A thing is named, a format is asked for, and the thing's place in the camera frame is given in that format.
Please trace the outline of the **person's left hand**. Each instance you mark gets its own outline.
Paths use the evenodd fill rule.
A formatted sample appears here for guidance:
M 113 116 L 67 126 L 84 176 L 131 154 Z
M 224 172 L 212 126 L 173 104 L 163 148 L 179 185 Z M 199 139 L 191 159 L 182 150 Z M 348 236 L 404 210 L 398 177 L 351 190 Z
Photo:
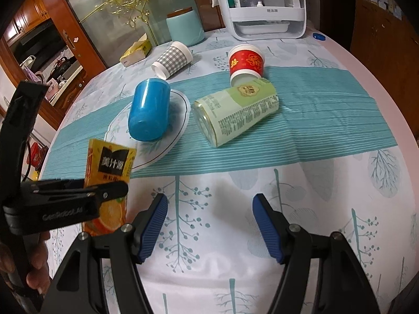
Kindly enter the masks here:
M 46 241 L 51 238 L 49 232 L 40 234 L 39 242 L 28 255 L 28 260 L 33 266 L 33 270 L 26 276 L 26 283 L 40 294 L 46 294 L 51 285 L 48 267 L 48 249 Z M 1 271 L 14 273 L 15 264 L 11 252 L 6 245 L 1 244 Z

